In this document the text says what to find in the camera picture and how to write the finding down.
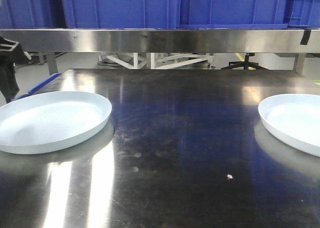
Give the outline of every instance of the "white tray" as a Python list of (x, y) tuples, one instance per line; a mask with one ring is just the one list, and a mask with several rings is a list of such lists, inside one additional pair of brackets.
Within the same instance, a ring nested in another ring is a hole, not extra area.
[(79, 144), (107, 123), (112, 106), (88, 92), (50, 92), (0, 108), (0, 150), (40, 154)]
[(276, 95), (264, 99), (258, 111), (263, 125), (279, 140), (320, 156), (320, 96)]

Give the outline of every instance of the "black office chair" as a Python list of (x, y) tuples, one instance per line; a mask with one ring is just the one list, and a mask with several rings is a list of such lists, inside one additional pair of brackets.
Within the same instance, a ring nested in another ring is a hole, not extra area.
[(253, 67), (255, 69), (267, 69), (265, 67), (259, 66), (259, 63), (257, 62), (250, 62), (249, 57), (253, 57), (255, 54), (254, 53), (247, 53), (246, 56), (244, 57), (244, 61), (241, 62), (229, 62), (229, 66), (223, 67), (221, 69), (234, 69), (238, 67), (243, 67), (244, 70), (248, 70), (249, 67)]

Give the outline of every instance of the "debris speck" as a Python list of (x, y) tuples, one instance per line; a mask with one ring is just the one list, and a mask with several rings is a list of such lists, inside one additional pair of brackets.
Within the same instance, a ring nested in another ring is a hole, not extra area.
[(140, 158), (142, 154), (140, 152), (135, 153), (134, 157)]

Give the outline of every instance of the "blue plastic crate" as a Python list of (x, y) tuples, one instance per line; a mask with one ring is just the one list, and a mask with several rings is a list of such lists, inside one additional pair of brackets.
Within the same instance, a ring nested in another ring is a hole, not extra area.
[(181, 0), (183, 28), (284, 28), (286, 0)]
[(61, 0), (2, 0), (0, 28), (65, 27)]
[(293, 27), (320, 27), (320, 0), (287, 0), (285, 21)]
[(180, 0), (62, 0), (70, 28), (176, 28)]

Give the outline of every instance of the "metal shelf rail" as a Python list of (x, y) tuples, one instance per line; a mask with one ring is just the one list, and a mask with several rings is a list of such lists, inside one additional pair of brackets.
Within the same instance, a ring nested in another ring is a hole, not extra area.
[(26, 51), (46, 52), (50, 74), (58, 72), (54, 52), (296, 53), (301, 73), (307, 53), (320, 53), (320, 29), (0, 29)]

